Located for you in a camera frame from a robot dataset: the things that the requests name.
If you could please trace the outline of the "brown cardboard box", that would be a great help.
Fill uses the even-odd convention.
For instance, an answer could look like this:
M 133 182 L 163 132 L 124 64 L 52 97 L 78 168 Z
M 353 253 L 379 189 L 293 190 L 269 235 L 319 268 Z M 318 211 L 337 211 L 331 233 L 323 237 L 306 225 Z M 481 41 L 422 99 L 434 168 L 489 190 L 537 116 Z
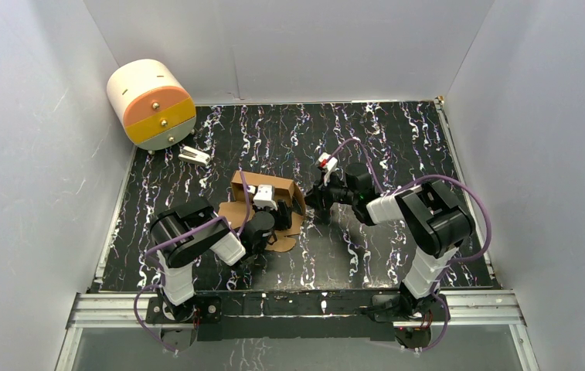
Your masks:
M 295 247 L 306 204 L 301 189 L 293 180 L 236 171 L 231 180 L 231 191 L 233 200 L 220 203 L 218 211 L 231 227 L 238 229 L 256 213 L 268 212 L 274 218 L 277 240 L 265 249 L 283 253 Z

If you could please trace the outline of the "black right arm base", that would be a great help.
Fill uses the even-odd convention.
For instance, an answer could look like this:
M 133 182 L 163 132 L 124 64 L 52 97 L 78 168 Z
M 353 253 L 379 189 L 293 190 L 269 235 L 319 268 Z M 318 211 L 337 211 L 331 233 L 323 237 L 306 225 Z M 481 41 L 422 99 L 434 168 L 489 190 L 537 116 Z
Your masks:
M 375 295 L 362 313 L 375 322 L 409 322 L 396 326 L 395 337 L 403 349 L 426 352 L 445 336 L 451 312 L 444 295 L 434 292 L 423 298 L 411 294 Z

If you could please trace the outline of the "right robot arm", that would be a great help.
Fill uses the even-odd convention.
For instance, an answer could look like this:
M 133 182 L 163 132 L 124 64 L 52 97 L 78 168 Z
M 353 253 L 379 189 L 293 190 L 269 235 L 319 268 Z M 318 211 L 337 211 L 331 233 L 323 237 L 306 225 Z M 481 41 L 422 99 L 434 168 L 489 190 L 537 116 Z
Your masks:
M 402 281 L 400 311 L 410 320 L 421 319 L 430 310 L 428 296 L 436 293 L 440 275 L 475 230 L 473 217 L 451 191 L 451 186 L 462 183 L 444 175 L 425 175 L 384 193 L 376 189 L 363 163 L 348 165 L 343 177 L 326 164 L 320 171 L 319 180 L 304 196 L 307 206 L 328 211 L 335 203 L 348 205 L 367 226 L 396 220 L 406 224 L 417 249 Z

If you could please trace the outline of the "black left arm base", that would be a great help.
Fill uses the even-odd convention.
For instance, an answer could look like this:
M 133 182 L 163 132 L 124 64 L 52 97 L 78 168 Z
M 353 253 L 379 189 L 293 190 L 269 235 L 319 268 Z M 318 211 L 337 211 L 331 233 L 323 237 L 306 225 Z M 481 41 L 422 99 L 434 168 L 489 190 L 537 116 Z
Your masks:
M 177 353 L 194 344 L 200 325 L 220 323 L 221 307 L 220 297 L 200 295 L 175 305 L 162 288 L 156 288 L 142 322 L 149 330 L 155 330 L 155 337 L 166 351 Z

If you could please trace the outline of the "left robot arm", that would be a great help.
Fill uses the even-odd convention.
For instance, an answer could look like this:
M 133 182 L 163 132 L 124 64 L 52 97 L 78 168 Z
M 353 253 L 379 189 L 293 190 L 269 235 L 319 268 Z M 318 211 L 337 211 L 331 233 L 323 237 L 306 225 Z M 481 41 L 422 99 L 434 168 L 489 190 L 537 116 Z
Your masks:
M 276 231 L 291 227 L 292 208 L 279 199 L 273 207 L 254 206 L 243 228 L 234 229 L 204 197 L 196 197 L 156 216 L 150 226 L 155 254 L 162 266 L 165 311 L 177 322 L 195 312 L 194 261 L 211 250 L 229 266 L 240 266 L 277 242 Z

